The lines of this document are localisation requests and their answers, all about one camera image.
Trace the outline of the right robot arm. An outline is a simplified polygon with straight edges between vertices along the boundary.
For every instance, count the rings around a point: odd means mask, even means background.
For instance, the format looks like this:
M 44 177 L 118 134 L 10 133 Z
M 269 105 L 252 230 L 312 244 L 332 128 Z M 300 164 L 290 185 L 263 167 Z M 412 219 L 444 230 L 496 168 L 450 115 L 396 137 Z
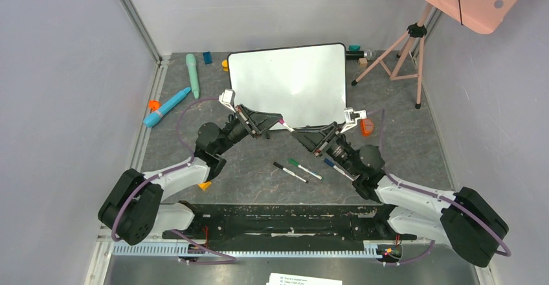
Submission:
M 313 155 L 327 155 L 349 173 L 360 197 L 382 204 L 382 214 L 374 220 L 381 238 L 427 238 L 481 268 L 495 255 L 511 256 L 504 243 L 507 223 L 477 191 L 439 190 L 405 181 L 388 171 L 378 146 L 355 149 L 337 123 L 298 128 L 291 135 Z

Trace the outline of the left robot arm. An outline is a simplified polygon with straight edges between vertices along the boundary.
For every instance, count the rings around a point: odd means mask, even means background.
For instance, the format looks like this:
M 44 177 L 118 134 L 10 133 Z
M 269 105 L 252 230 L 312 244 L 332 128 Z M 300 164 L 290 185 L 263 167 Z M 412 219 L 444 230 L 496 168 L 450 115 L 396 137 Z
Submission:
M 220 128 L 204 123 L 197 131 L 191 156 L 175 165 L 152 172 L 125 170 L 99 209 L 98 220 L 111 230 L 111 238 L 129 245 L 141 243 L 154 230 L 179 229 L 195 238 L 203 231 L 203 220 L 176 204 L 162 206 L 170 196 L 194 185 L 212 181 L 223 170 L 222 154 L 244 138 L 261 137 L 282 122 L 279 113 L 264 113 L 237 105 L 229 121 Z

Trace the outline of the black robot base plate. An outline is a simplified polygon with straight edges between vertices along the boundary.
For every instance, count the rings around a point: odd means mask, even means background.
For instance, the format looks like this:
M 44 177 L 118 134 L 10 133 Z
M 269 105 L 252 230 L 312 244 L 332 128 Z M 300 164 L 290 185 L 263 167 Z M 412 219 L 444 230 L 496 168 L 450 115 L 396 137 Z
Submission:
M 397 233 L 384 205 L 195 204 L 183 234 L 215 251 L 358 251 L 364 241 L 415 240 Z

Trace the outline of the white whiteboard with black frame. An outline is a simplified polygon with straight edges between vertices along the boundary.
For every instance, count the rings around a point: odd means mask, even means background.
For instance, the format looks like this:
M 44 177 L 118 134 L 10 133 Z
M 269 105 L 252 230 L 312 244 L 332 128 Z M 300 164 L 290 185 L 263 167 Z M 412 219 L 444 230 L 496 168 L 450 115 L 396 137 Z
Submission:
M 294 128 L 344 122 L 344 44 L 234 52 L 227 61 L 235 104 L 279 113 Z

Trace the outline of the white marker pen body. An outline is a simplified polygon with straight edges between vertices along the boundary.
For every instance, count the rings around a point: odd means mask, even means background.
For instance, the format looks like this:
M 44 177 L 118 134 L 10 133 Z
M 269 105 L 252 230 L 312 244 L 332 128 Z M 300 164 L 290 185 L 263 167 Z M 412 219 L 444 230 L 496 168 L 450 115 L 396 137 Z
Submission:
M 285 122 L 285 124 L 282 125 L 282 126 L 283 126 L 285 129 L 287 129 L 288 131 L 294 132 L 294 129 L 293 129 L 290 125 L 288 125 L 286 122 Z

